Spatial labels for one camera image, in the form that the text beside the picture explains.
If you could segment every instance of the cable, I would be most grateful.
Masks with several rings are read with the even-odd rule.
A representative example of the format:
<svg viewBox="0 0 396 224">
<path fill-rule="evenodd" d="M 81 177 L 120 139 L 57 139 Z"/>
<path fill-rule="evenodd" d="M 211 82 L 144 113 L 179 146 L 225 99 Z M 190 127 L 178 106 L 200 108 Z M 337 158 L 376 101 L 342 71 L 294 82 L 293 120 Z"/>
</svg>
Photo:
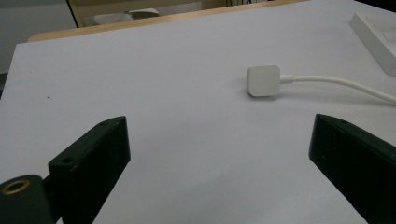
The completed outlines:
<svg viewBox="0 0 396 224">
<path fill-rule="evenodd" d="M 293 82 L 329 82 L 343 85 L 358 91 L 363 91 L 374 97 L 396 105 L 395 96 L 388 95 L 382 91 L 377 91 L 359 83 L 338 77 L 281 76 L 279 67 L 275 65 L 249 67 L 247 70 L 247 91 L 250 93 L 250 95 L 255 97 L 276 95 L 279 92 L 280 84 L 290 84 Z"/>
</svg>

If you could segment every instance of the black object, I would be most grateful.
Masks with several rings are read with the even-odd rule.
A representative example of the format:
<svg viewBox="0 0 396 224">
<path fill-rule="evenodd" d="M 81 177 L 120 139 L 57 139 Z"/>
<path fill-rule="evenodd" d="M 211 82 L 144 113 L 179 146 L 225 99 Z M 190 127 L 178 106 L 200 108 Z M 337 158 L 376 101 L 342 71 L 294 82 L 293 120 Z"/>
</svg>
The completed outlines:
<svg viewBox="0 0 396 224">
<path fill-rule="evenodd" d="M 0 223 L 92 223 L 130 161 L 125 117 L 105 120 L 49 162 L 49 176 L 0 185 Z"/>
<path fill-rule="evenodd" d="M 317 115 L 309 158 L 368 223 L 396 223 L 396 147 L 347 121 Z"/>
<path fill-rule="evenodd" d="M 388 11 L 396 12 L 396 6 L 393 1 L 389 1 L 389 0 L 355 0 L 355 1 L 365 3 L 373 7 L 380 7 Z"/>
</svg>

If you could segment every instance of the white square connector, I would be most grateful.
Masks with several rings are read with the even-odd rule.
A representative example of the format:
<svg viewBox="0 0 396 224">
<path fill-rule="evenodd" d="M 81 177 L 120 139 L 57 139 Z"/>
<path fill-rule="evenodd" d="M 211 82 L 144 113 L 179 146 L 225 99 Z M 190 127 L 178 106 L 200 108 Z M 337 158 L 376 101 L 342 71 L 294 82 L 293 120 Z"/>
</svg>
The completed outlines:
<svg viewBox="0 0 396 224">
<path fill-rule="evenodd" d="M 249 67 L 247 91 L 252 96 L 272 96 L 279 92 L 280 70 L 276 65 Z"/>
</svg>

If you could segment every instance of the power strip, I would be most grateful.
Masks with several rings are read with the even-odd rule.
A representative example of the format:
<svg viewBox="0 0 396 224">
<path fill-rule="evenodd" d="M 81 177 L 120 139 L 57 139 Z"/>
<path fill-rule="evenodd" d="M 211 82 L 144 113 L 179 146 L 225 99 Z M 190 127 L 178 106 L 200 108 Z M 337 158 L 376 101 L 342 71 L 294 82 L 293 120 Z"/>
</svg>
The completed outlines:
<svg viewBox="0 0 396 224">
<path fill-rule="evenodd" d="M 396 77 L 396 14 L 357 12 L 349 25 L 384 72 Z"/>
</svg>

